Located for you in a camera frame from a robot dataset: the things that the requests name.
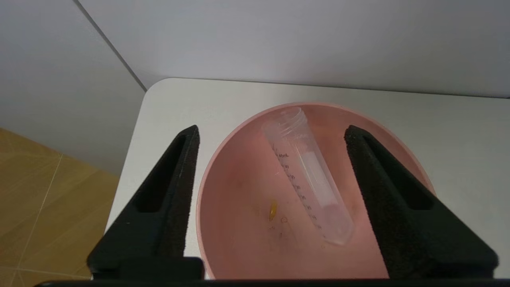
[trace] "tile grout line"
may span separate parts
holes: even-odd
[[[58,272],[51,272],[51,271],[39,271],[39,270],[33,270],[33,269],[26,269],[26,268],[15,268],[15,267],[4,267],[3,269],[8,269],[12,271],[28,271],[28,272],[35,272],[35,273],[43,273],[43,274],[52,274],[52,275],[61,275],[61,276],[70,276],[70,277],[76,277],[76,278],[90,278],[89,276],[82,276],[82,275],[72,275],[72,274],[66,274],[66,273],[58,273]]]
[[[39,271],[39,270],[32,270],[32,269],[25,269],[25,268],[18,268],[17,270],[19,270],[19,271],[28,271],[28,272],[36,272],[36,273],[43,273],[43,274],[69,276],[69,277],[88,278],[87,276],[81,276],[81,275],[71,275],[71,274],[65,274],[65,273],[49,272],[49,271]]]
[[[25,248],[23,249],[23,252],[21,253],[21,256],[19,257],[17,269],[19,269],[19,266],[21,266],[21,261],[23,260],[23,256],[25,255],[25,252],[27,251],[27,247],[29,246],[30,239],[32,238],[32,234],[34,233],[35,226],[37,225],[37,221],[39,220],[39,216],[41,215],[42,208],[44,206],[44,202],[46,201],[46,198],[48,197],[49,189],[52,187],[53,180],[55,179],[55,175],[57,174],[57,170],[59,169],[60,162],[62,161],[62,157],[64,154],[60,154],[59,162],[57,163],[57,167],[55,168],[55,171],[53,172],[52,180],[49,182],[48,190],[46,190],[46,195],[44,196],[44,199],[41,203],[41,208],[39,209],[39,212],[37,213],[37,216],[35,217],[34,226],[32,226],[32,230],[30,231],[29,237],[27,239],[27,243],[25,244]],[[14,277],[11,280],[11,284],[9,286],[12,286],[12,282],[14,282]]]

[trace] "pink bowl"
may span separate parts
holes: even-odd
[[[318,235],[261,131],[267,119],[295,106],[305,112],[354,221],[352,239],[344,246],[326,243]],[[347,155],[344,132],[349,125],[372,133],[434,192],[411,151],[372,119],[341,106],[322,103],[293,103],[265,110],[228,135],[202,178],[197,235],[211,278],[388,277]],[[277,214],[269,221],[274,201]]]

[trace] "floor tile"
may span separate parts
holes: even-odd
[[[0,129],[0,152],[60,157],[59,152],[4,129]]]
[[[32,287],[45,281],[54,280],[86,280],[86,278],[63,275],[63,274],[50,274],[36,271],[19,270],[12,282],[11,287]]]
[[[0,267],[0,287],[9,287],[11,286],[12,277],[15,274],[14,269],[7,269]]]
[[[86,258],[103,235],[118,180],[64,156],[21,268],[90,276]]]
[[[13,151],[8,136],[8,131],[0,129],[0,153],[10,153]]]
[[[18,265],[58,161],[0,153],[0,266]]]

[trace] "plastic test tube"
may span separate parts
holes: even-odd
[[[263,130],[321,236],[331,243],[347,243],[354,229],[352,219],[302,109],[285,109]]]

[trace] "bowl rim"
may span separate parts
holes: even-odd
[[[198,188],[198,198],[197,198],[196,211],[195,211],[196,236],[197,236],[197,241],[198,241],[198,247],[200,249],[200,256],[202,258],[202,261],[205,264],[206,273],[209,275],[209,277],[211,279],[215,279],[216,277],[214,276],[213,270],[211,269],[211,266],[210,266],[209,261],[208,261],[207,256],[206,256],[206,251],[205,251],[205,249],[203,247],[201,225],[200,225],[200,211],[201,211],[200,206],[202,204],[203,187],[204,187],[205,182],[207,181],[207,177],[209,175],[209,171],[211,170],[211,167],[212,167],[213,163],[216,161],[216,158],[218,157],[218,155],[221,152],[221,150],[223,150],[223,148],[225,147],[226,143],[228,141],[230,141],[230,139],[235,134],[237,134],[237,132],[239,130],[244,128],[246,125],[248,125],[249,123],[251,123],[255,119],[257,119],[257,118],[259,118],[259,117],[261,117],[261,116],[263,116],[265,114],[271,113],[273,111],[282,109],[282,108],[301,107],[301,106],[321,106],[321,107],[336,108],[336,109],[344,110],[344,111],[347,111],[347,112],[351,112],[353,114],[356,114],[358,116],[364,117],[365,119],[373,122],[376,126],[378,126],[379,128],[383,129],[385,132],[387,132],[394,140],[396,140],[396,142],[400,146],[402,146],[404,148],[404,150],[410,155],[411,160],[414,162],[414,164],[416,164],[419,172],[422,174],[423,178],[425,179],[425,186],[434,195],[436,194],[436,192],[434,191],[434,187],[432,186],[432,182],[430,181],[430,179],[428,177],[427,172],[425,172],[425,169],[423,169],[423,167],[421,166],[420,162],[418,161],[416,156],[412,153],[412,151],[392,131],[390,131],[385,126],[383,126],[381,123],[379,123],[378,121],[372,119],[371,117],[365,116],[362,113],[359,113],[357,111],[351,110],[351,109],[346,108],[346,107],[341,106],[341,105],[332,104],[332,103],[323,103],[323,102],[293,102],[293,103],[281,104],[281,105],[274,106],[272,108],[265,109],[265,110],[255,114],[255,115],[251,116],[247,120],[243,121],[230,134],[228,134],[228,136],[221,142],[221,144],[218,146],[218,148],[215,150],[213,156],[209,160],[209,163],[207,164],[207,167],[206,167],[206,169],[205,169],[205,171],[203,173],[202,179],[200,181],[200,187]]]

